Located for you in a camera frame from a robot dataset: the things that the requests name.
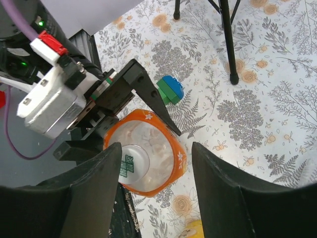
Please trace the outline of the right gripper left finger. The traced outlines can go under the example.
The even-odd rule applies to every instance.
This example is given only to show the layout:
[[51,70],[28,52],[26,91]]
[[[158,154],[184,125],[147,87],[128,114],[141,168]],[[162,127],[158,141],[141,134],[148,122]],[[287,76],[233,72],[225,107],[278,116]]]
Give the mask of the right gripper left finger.
[[95,157],[36,186],[0,188],[3,238],[106,238],[122,149]]

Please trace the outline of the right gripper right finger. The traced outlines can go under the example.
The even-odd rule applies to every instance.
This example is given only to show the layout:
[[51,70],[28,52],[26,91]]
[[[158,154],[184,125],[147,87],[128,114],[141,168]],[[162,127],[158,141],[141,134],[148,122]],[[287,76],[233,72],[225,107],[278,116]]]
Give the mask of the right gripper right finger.
[[192,165],[207,238],[314,238],[317,186],[288,188],[257,178],[198,142]]

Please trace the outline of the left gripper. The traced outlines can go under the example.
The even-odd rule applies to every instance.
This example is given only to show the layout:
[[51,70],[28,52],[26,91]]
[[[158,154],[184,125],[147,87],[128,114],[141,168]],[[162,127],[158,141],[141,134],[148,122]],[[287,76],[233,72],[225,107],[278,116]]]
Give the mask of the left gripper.
[[[152,111],[178,136],[180,129],[171,119],[166,106],[153,85],[147,71],[135,59],[130,60],[122,71],[113,69],[106,74],[103,81],[88,98],[84,110],[67,127],[87,129],[83,136],[87,139],[92,134],[104,137],[105,133],[118,121],[117,115],[134,98],[132,90],[148,105]],[[96,140],[72,140],[62,142],[53,152],[59,161],[83,163],[103,149],[101,142]]]

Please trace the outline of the white green bottle cap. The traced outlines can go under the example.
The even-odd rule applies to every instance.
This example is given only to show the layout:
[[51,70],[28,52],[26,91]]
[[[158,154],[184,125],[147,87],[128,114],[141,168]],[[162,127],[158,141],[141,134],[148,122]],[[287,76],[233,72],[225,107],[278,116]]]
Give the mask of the white green bottle cap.
[[118,181],[134,184],[144,177],[150,167],[147,152],[140,146],[129,144],[122,147],[121,167]]

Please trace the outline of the orange label bottle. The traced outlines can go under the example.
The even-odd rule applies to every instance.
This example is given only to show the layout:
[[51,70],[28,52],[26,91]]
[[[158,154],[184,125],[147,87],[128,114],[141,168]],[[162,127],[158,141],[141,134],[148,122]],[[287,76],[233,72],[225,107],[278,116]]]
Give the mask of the orange label bottle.
[[187,156],[176,135],[153,112],[135,109],[104,136],[104,148],[119,142],[121,146],[142,147],[150,159],[148,172],[134,184],[122,184],[129,191],[154,197],[183,176]]

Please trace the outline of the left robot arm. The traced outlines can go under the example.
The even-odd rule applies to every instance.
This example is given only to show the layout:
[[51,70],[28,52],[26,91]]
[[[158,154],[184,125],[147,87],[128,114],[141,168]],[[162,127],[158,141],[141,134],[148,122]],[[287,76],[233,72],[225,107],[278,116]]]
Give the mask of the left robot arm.
[[72,132],[72,139],[53,153],[60,161],[81,163],[97,155],[102,137],[135,95],[163,125],[181,134],[135,59],[119,72],[102,72],[66,38],[39,0],[1,1],[0,77],[27,93],[16,113],[27,128],[51,139]]

